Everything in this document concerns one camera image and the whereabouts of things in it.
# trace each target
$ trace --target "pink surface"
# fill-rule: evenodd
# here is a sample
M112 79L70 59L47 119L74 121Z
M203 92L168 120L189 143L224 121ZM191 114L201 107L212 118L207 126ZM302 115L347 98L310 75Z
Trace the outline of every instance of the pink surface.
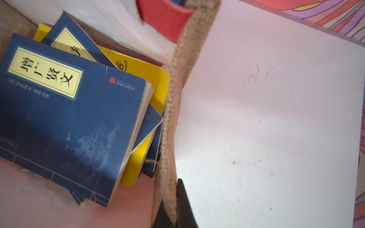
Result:
M108 208L78 206L63 187L0 158L0 227L150 227L153 179L122 184Z

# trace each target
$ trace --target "illustration on book cover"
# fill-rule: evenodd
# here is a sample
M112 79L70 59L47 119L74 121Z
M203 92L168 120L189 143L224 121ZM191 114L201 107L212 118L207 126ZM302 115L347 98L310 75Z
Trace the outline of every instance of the illustration on book cover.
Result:
M85 187L95 190L105 169L119 124L105 135L105 124L96 133L78 138L69 132L65 140L65 151L78 158L78 162L67 163L63 170L72 171L84 180Z

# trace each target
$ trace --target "jute bag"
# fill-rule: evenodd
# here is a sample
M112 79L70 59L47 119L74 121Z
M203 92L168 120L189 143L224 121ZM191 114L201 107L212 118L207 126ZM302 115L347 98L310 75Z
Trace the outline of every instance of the jute bag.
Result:
M186 23L178 40L171 65L165 66L170 78L160 145L161 158L155 173L152 224L162 201L172 224L176 223L177 176L174 135L180 112L181 93L196 63L219 6L220 0L188 0L186 2L185 7L193 8L195 12ZM0 33L0 59L3 57L14 32L33 38L36 30L35 24L0 0L0 31L2 31Z

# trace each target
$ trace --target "white surface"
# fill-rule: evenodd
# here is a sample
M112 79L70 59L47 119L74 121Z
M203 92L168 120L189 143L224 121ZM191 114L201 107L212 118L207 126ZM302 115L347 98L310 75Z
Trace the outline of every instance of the white surface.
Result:
M170 63L176 44L147 23L136 20L119 0L5 0L36 24L55 24L67 11L111 37L163 64Z
M361 46L223 0L175 136L200 228L352 227L364 59Z

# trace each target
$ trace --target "book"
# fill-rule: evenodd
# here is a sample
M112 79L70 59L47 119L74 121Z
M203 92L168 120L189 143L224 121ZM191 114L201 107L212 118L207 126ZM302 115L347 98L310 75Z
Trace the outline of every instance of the book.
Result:
M161 158L161 154L158 154L157 155L157 159L156 159L156 162L159 162L160 161L160 158ZM150 178L153 178L155 176L155 173L156 173L156 170L157 170L157 167L158 167L158 164L156 164L156 167L155 167L155 170L153 172L147 172L146 170L142 170L141 173L143 173L144 175L150 177Z
M0 74L0 156L109 205L152 85L18 34Z
M106 57L96 43L65 11L62 12L61 17L42 39L42 43L115 68L115 65Z
M156 109L148 104L145 117L143 118L141 128L139 129L132 153L150 136L162 123L162 116Z
M155 135L152 139L151 146L148 149L146 159L157 161L158 149L160 148L160 140L162 133L162 124L160 124L155 132ZM156 163L155 162L148 162L143 164L142 170L152 173L155 171Z
M154 66L162 67L163 64L152 59L142 53L137 52L135 49L132 50L127 48L126 46L121 45L120 43L114 41L112 38L105 36L103 33L95 30L91 25L84 23L83 21L77 19L76 17L71 17L80 25L80 27L89 35L89 37L100 47L106 47L110 50L116 51L118 53L122 53L124 55L142 60L143 62L150 63Z
M36 35L39 35L35 36L34 40L42 40L50 30L50 27L40 24L36 33ZM150 100L150 104L161 114L164 110L168 90L169 76L166 70L101 46L99 48L119 70L145 78L153 85L155 92ZM132 187L135 184L149 150L150 140L151 138L147 137L139 147L133 150L134 152L129 158L120 181L124 185Z

